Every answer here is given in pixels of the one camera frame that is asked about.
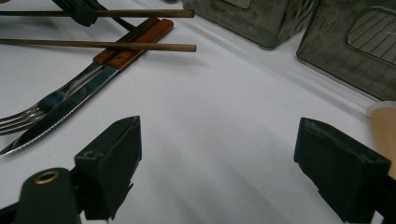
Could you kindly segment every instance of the chopstick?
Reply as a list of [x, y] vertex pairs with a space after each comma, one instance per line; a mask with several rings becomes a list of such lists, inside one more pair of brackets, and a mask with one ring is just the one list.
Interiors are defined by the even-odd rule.
[[99, 49], [104, 49], [104, 48], [143, 49], [143, 50], [165, 50], [165, 51], [182, 51], [182, 52], [196, 51], [196, 45], [186, 45], [186, 44], [118, 43], [118, 42], [62, 41], [62, 40], [35, 40], [35, 39], [0, 39], [0, 44], [99, 48]]
[[[68, 17], [64, 11], [0, 11], [0, 16], [28, 17]], [[193, 18], [191, 9], [132, 9], [132, 10], [96, 10], [97, 17], [128, 17], [128, 18]]]

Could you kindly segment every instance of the transparent gray container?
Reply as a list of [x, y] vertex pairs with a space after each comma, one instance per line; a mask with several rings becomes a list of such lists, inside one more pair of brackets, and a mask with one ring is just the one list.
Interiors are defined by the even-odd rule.
[[396, 100], [396, 1], [319, 0], [297, 56], [379, 100]]
[[183, 7], [209, 21], [274, 49], [302, 31], [315, 0], [182, 0]]

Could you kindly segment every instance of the beige cylindrical object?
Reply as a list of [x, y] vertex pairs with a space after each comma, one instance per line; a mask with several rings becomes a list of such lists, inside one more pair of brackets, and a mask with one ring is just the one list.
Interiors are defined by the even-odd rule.
[[384, 101], [367, 109], [376, 151], [391, 160], [389, 175], [396, 179], [396, 102]]

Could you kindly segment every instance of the white surface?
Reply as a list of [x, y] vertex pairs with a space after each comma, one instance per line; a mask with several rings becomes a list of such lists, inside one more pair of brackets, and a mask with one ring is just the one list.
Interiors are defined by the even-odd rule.
[[[49, 0], [0, 5], [23, 9], [57, 7]], [[293, 162], [299, 121], [327, 122], [373, 147], [365, 116], [373, 102], [297, 62], [302, 34], [267, 51], [199, 17], [172, 21], [162, 43], [196, 44], [198, 51], [146, 53], [58, 128], [1, 157], [0, 207], [18, 200], [30, 175], [71, 169], [73, 157], [112, 122], [139, 115], [143, 160], [113, 223], [342, 223]], [[109, 19], [87, 28], [65, 18], [1, 17], [0, 30], [1, 38], [115, 41], [125, 34]], [[61, 87], [99, 51], [0, 45], [0, 118]], [[0, 136], [0, 147], [17, 136]]]

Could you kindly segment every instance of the black plastic object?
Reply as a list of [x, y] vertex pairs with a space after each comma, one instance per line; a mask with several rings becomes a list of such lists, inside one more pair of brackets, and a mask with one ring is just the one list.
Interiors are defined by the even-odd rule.
[[390, 161], [370, 148], [329, 124], [302, 118], [294, 161], [343, 221], [370, 223], [377, 210], [396, 223]]
[[274, 49], [302, 31], [315, 1], [182, 0], [184, 8], [265, 49]]
[[29, 177], [21, 197], [0, 210], [0, 223], [79, 224], [114, 218], [142, 159], [140, 119], [113, 123], [75, 157], [72, 171], [52, 168]]
[[297, 56], [353, 90], [396, 100], [396, 1], [318, 0]]
[[66, 12], [74, 21], [84, 26], [91, 26], [96, 22], [95, 10], [101, 8], [96, 0], [52, 0]]

